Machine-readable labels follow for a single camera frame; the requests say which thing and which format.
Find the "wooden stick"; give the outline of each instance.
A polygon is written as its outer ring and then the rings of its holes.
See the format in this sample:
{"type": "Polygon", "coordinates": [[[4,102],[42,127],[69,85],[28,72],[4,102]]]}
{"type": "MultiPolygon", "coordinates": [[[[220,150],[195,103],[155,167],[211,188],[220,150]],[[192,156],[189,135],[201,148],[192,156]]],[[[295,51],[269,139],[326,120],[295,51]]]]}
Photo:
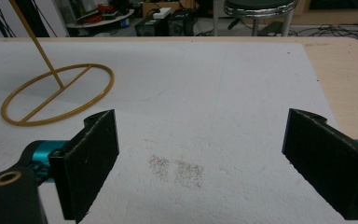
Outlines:
{"type": "Polygon", "coordinates": [[[13,6],[14,10],[16,11],[17,16],[19,16],[20,21],[22,22],[22,25],[24,26],[25,30],[28,32],[28,35],[34,41],[34,44],[36,45],[37,49],[39,50],[39,52],[42,55],[43,59],[45,60],[46,64],[48,65],[48,68],[50,69],[51,74],[55,77],[58,84],[60,85],[60,88],[62,89],[63,84],[62,84],[60,78],[58,77],[57,72],[55,71],[53,65],[51,65],[51,62],[48,60],[48,56],[46,55],[45,51],[43,51],[42,46],[40,46],[39,42],[37,41],[36,36],[34,35],[34,32],[32,31],[27,20],[22,15],[19,6],[17,6],[17,3],[15,2],[15,0],[9,0],[9,2],[13,6]]]}

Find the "white foam board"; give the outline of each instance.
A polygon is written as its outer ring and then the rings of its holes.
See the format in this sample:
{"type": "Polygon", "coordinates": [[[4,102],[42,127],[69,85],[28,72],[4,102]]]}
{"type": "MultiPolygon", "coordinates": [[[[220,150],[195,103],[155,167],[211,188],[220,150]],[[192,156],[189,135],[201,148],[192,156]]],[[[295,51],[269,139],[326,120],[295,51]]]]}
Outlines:
{"type": "MultiPolygon", "coordinates": [[[[85,117],[115,109],[120,155],[83,223],[347,223],[282,154],[290,107],[320,114],[337,127],[301,45],[42,47],[57,68],[111,67],[115,85],[90,109],[57,123],[15,127],[0,117],[0,171],[34,140],[71,139],[85,117]]],[[[32,43],[0,43],[0,106],[22,83],[47,71],[32,43]]],[[[92,71],[37,117],[82,105],[107,80],[92,71]]],[[[56,89],[52,78],[33,85],[10,105],[9,115],[20,118],[56,89]]],[[[48,221],[66,223],[54,185],[39,190],[48,221]]]]}

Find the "metal stool leg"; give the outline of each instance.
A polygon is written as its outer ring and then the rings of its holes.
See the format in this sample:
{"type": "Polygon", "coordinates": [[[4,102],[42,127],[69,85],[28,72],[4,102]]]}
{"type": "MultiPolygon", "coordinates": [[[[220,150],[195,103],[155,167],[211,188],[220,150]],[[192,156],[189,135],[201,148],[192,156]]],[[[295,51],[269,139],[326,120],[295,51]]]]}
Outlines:
{"type": "Polygon", "coordinates": [[[258,32],[258,18],[254,18],[254,25],[252,28],[252,36],[257,36],[258,32]]]}
{"type": "Polygon", "coordinates": [[[293,10],[290,10],[286,14],[286,19],[284,20],[284,23],[283,23],[282,36],[289,35],[289,29],[290,29],[290,23],[292,23],[292,17],[293,17],[293,10]]]}

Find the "stool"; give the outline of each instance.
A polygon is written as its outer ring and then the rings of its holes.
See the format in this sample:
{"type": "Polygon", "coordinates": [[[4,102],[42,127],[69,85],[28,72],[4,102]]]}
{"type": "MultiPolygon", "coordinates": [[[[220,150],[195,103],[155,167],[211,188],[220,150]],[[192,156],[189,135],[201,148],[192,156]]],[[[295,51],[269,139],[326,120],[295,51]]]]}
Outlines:
{"type": "Polygon", "coordinates": [[[252,18],[252,35],[256,36],[260,19],[286,15],[282,36],[289,34],[296,0],[226,0],[225,12],[238,20],[252,18]]]}

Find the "wooden table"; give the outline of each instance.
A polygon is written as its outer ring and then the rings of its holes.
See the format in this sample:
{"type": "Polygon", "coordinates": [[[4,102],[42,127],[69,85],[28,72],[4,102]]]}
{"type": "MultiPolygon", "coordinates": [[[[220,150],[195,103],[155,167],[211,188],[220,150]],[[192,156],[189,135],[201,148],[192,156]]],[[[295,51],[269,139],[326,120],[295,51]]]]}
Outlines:
{"type": "MultiPolygon", "coordinates": [[[[41,42],[228,41],[299,43],[304,46],[340,130],[358,139],[358,41],[346,37],[94,37],[39,38],[41,42]]],[[[30,38],[0,38],[30,42],[30,38]]]]}

